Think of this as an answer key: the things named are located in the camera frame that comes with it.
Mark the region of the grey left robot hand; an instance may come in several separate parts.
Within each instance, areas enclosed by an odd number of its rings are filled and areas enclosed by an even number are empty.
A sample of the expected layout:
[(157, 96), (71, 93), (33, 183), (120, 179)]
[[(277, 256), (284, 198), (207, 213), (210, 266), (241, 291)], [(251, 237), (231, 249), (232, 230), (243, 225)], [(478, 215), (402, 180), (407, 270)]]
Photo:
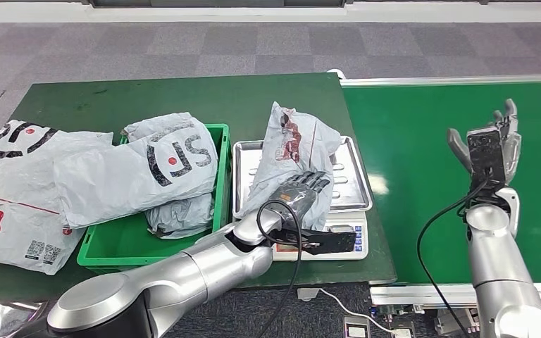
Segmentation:
[(322, 171), (296, 174), (271, 194), (266, 208), (280, 214), (287, 224), (304, 228), (304, 216), (329, 184), (330, 180)]

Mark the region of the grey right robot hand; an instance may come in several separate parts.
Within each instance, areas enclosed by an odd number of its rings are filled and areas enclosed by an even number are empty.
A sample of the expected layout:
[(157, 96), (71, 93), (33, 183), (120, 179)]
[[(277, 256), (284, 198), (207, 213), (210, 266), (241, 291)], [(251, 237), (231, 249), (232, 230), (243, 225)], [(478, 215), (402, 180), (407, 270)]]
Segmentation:
[(463, 140), (458, 130), (447, 130), (447, 144), (469, 173), (471, 188), (482, 183), (498, 189), (514, 178), (521, 153), (518, 111), (512, 99), (505, 101), (506, 112), (493, 112), (493, 121), (468, 130)]

